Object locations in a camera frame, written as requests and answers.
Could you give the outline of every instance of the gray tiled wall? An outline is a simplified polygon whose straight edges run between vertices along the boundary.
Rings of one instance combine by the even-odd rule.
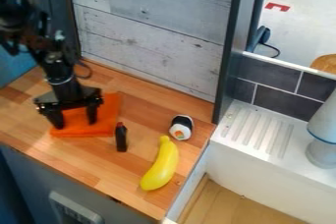
[[[308,121],[336,81],[253,58],[242,59],[235,98]]]

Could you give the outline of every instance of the orange plate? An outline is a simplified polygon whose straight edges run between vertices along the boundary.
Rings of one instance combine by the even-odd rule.
[[[118,93],[106,93],[104,103],[98,107],[97,122],[90,125],[85,108],[63,111],[65,127],[62,130],[50,129],[54,137],[112,137],[119,114],[121,96]]]

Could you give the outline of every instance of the black pole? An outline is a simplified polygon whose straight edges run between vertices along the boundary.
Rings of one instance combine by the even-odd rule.
[[[260,42],[266,27],[258,29],[261,11],[263,8],[263,0],[254,0],[254,7],[251,18],[251,26],[248,36],[247,51],[254,52],[255,47]]]

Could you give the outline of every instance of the toy banana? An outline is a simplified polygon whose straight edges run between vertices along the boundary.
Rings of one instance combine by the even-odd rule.
[[[168,136],[160,137],[160,148],[151,168],[144,174],[140,186],[145,191],[155,190],[166,185],[173,177],[179,162],[177,146]]]

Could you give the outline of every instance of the small black bottle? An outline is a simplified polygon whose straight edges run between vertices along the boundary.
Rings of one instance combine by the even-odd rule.
[[[118,122],[116,126],[116,143],[117,151],[126,152],[127,151],[127,128],[124,126],[123,122]]]

